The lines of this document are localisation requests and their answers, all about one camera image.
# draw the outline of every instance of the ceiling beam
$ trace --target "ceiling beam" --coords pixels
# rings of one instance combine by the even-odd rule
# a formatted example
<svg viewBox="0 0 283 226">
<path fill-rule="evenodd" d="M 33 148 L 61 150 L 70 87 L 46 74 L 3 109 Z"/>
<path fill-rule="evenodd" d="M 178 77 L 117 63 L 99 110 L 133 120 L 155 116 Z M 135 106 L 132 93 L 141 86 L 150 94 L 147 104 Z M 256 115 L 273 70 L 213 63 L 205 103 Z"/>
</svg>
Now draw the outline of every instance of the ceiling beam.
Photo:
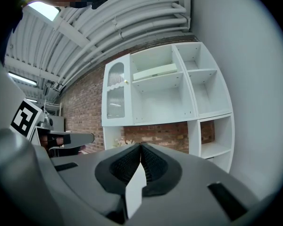
<svg viewBox="0 0 283 226">
<path fill-rule="evenodd" d="M 9 56 L 5 56 L 5 64 L 10 66 L 10 67 L 13 67 L 13 68 L 23 70 L 27 73 L 30 73 L 30 74 L 33 74 L 33 75 L 36 75 L 36 76 L 40 76 L 41 78 L 44 78 L 44 79 L 47 79 L 47 80 L 50 80 L 50 81 L 53 81 L 53 82 L 57 82 L 60 78 L 59 76 L 56 76 L 56 75 L 51 74 L 47 71 L 33 67 L 32 65 L 28 65 L 24 62 L 21 62 L 17 59 L 9 57 Z"/>
<path fill-rule="evenodd" d="M 45 99 L 43 98 L 37 98 L 37 97 L 33 97 L 33 96 L 26 96 L 26 99 L 31 99 L 31 100 L 36 100 L 38 101 L 38 104 L 43 105 Z"/>
<path fill-rule="evenodd" d="M 50 21 L 47 17 L 43 16 L 41 13 L 37 12 L 30 6 L 25 8 L 30 14 L 36 16 L 37 18 L 41 19 L 43 22 L 47 23 L 48 25 L 52 26 L 54 30 L 58 30 L 60 33 L 68 37 L 72 42 L 84 48 L 90 41 L 82 35 L 79 31 L 77 31 L 72 25 L 66 22 L 63 18 L 59 15 L 54 19 L 54 21 Z M 95 50 L 97 47 L 92 46 L 91 50 Z"/>
<path fill-rule="evenodd" d="M 25 91 L 30 91 L 33 92 L 35 94 L 41 94 L 43 95 L 43 90 L 38 88 L 38 87 L 33 87 L 33 86 L 29 86 L 29 85 L 24 85 L 21 83 L 17 83 L 17 86 L 19 86 L 19 88 L 25 93 Z"/>
</svg>

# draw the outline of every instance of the corrugated ceiling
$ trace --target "corrugated ceiling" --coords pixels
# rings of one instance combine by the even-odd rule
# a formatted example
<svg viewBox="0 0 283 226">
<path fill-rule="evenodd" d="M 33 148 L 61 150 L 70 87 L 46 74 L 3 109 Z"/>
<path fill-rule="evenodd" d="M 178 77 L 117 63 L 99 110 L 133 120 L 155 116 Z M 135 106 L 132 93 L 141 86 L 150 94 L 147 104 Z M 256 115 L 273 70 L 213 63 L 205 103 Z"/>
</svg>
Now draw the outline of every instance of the corrugated ceiling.
<svg viewBox="0 0 283 226">
<path fill-rule="evenodd" d="M 117 26 L 131 17 L 145 16 L 150 12 L 176 9 L 172 3 L 185 4 L 180 0 L 108 0 L 96 10 L 91 8 L 62 8 L 52 22 L 31 7 L 24 8 L 24 16 L 15 33 L 10 36 L 6 52 L 5 68 L 13 73 L 37 82 L 37 86 L 15 80 L 26 96 L 37 99 L 41 105 L 46 98 L 54 102 L 58 90 L 69 86 L 79 76 L 107 57 L 130 46 L 141 44 L 153 35 L 163 34 L 164 37 L 183 35 L 183 27 L 188 22 L 180 22 L 190 15 L 190 8 L 182 15 L 160 13 L 158 16 L 145 17 L 132 21 L 121 29 Z M 174 24 L 163 24 L 157 27 L 143 27 L 157 21 L 175 21 Z M 102 37 L 90 46 L 77 60 L 74 59 L 97 39 L 99 34 L 115 26 L 115 31 Z M 123 38 L 126 32 L 137 29 L 132 35 Z M 83 62 L 95 49 L 97 51 L 90 59 Z M 45 84 L 51 86 L 54 93 L 44 95 Z"/>
</svg>

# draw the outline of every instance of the shelf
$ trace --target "shelf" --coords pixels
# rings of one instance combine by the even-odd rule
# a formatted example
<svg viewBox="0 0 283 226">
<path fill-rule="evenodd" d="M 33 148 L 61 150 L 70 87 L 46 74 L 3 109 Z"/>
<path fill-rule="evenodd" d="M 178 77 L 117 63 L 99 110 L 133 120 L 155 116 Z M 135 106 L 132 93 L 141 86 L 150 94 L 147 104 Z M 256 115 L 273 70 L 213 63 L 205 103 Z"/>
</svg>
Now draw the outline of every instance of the shelf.
<svg viewBox="0 0 283 226">
<path fill-rule="evenodd" d="M 188 70 L 188 74 L 192 84 L 203 84 L 213 76 L 217 70 L 201 69 L 201 70 Z"/>
<path fill-rule="evenodd" d="M 200 116 L 198 117 L 199 120 L 203 120 L 203 119 L 209 119 L 211 120 L 213 117 L 217 117 L 217 116 L 222 116 L 222 115 L 229 115 L 231 114 L 232 111 L 230 110 L 226 110 L 226 111 L 215 111 L 212 113 L 203 113 L 200 114 Z"/>
<path fill-rule="evenodd" d="M 177 71 L 182 71 L 180 58 L 173 50 L 172 45 L 164 45 L 132 54 L 132 73 L 138 73 L 169 64 L 175 64 Z"/>
<path fill-rule="evenodd" d="M 154 90 L 176 88 L 180 85 L 182 77 L 183 72 L 175 72 L 133 81 L 132 84 L 139 92 L 144 93 Z"/>
<path fill-rule="evenodd" d="M 215 142 L 206 143 L 206 144 L 201 145 L 201 157 L 204 159 L 219 156 L 221 154 L 224 154 L 230 151 L 231 151 L 230 148 L 226 146 L 222 146 Z"/>
<path fill-rule="evenodd" d="M 49 104 L 46 104 L 46 108 L 51 108 L 53 110 L 59 110 L 60 105 L 49 105 Z"/>
<path fill-rule="evenodd" d="M 222 83 L 220 75 L 214 71 L 189 72 L 200 116 L 230 110 L 226 85 Z"/>
<path fill-rule="evenodd" d="M 187 70 L 216 69 L 217 65 L 202 43 L 175 44 Z"/>
<path fill-rule="evenodd" d="M 135 125 L 162 124 L 196 119 L 191 89 L 183 72 L 132 83 Z"/>
<path fill-rule="evenodd" d="M 184 65 L 185 65 L 187 71 L 198 70 L 198 66 L 197 66 L 195 61 L 184 61 Z"/>
<path fill-rule="evenodd" d="M 180 119 L 167 119 L 167 120 L 161 120 L 161 121 L 148 121 L 148 122 L 139 122 L 135 123 L 134 126 L 146 126 L 146 125 L 158 125 L 158 124 L 168 124 L 168 123 L 176 123 L 176 122 L 183 122 L 183 121 L 194 121 L 196 118 L 180 118 Z"/>
<path fill-rule="evenodd" d="M 215 156 L 211 161 L 220 167 L 222 170 L 226 171 L 227 173 L 230 171 L 231 167 L 231 152 L 223 153 L 219 156 Z"/>
<path fill-rule="evenodd" d="M 214 121 L 215 140 L 201 145 L 200 156 L 206 159 L 231 151 L 234 135 L 232 114 L 199 120 L 200 124 L 204 121 Z"/>
<path fill-rule="evenodd" d="M 151 78 L 158 75 L 177 72 L 176 64 L 162 65 L 153 69 L 144 70 L 133 74 L 133 80 L 139 81 L 146 78 Z"/>
<path fill-rule="evenodd" d="M 47 102 L 46 102 L 46 105 L 55 106 L 55 107 L 60 107 L 60 104 L 53 104 L 53 103 L 47 103 Z"/>
<path fill-rule="evenodd" d="M 121 139 L 121 130 L 123 127 L 120 126 L 104 126 L 103 127 L 103 138 L 105 141 L 105 150 L 114 148 L 113 145 L 116 140 Z"/>
</svg>

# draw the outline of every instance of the ribbed glass panel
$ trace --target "ribbed glass panel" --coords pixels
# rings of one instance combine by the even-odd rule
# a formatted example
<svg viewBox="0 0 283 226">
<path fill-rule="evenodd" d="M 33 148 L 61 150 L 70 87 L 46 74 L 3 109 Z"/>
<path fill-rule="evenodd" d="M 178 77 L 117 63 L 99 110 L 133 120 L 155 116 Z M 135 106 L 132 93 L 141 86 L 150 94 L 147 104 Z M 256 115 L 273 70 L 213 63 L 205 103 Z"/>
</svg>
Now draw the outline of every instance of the ribbed glass panel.
<svg viewBox="0 0 283 226">
<path fill-rule="evenodd" d="M 125 117 L 124 87 L 108 91 L 107 94 L 107 118 Z"/>
<path fill-rule="evenodd" d="M 124 81 L 124 64 L 117 63 L 109 71 L 108 86 L 119 84 Z"/>
</svg>

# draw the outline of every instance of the white shelving unit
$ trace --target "white shelving unit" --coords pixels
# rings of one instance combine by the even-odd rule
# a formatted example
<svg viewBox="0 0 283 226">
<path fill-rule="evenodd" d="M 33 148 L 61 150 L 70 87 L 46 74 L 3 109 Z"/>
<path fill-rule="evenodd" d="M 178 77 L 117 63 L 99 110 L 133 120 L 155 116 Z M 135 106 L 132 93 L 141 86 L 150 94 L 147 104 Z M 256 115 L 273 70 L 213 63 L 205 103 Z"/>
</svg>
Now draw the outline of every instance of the white shelving unit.
<svg viewBox="0 0 283 226">
<path fill-rule="evenodd" d="M 44 101 L 44 109 L 46 111 L 54 111 L 55 115 L 61 116 L 62 103 L 60 103 L 60 104 L 48 103 L 47 100 L 45 99 L 45 101 Z"/>
<path fill-rule="evenodd" d="M 210 120 L 216 139 L 202 145 L 200 124 Z M 179 121 L 188 122 L 189 153 L 228 172 L 234 148 L 233 109 L 221 71 L 203 43 L 150 48 L 106 65 L 102 95 L 106 149 L 121 138 L 122 126 Z"/>
<path fill-rule="evenodd" d="M 201 144 L 200 124 L 204 121 L 214 121 L 215 141 L 211 143 Z M 233 114 L 225 114 L 216 117 L 210 117 L 195 121 L 188 121 L 189 130 L 189 154 L 196 155 L 204 159 L 213 158 L 213 163 L 220 165 L 219 158 L 227 160 L 223 170 L 229 171 L 233 157 L 234 148 L 234 118 Z"/>
</svg>

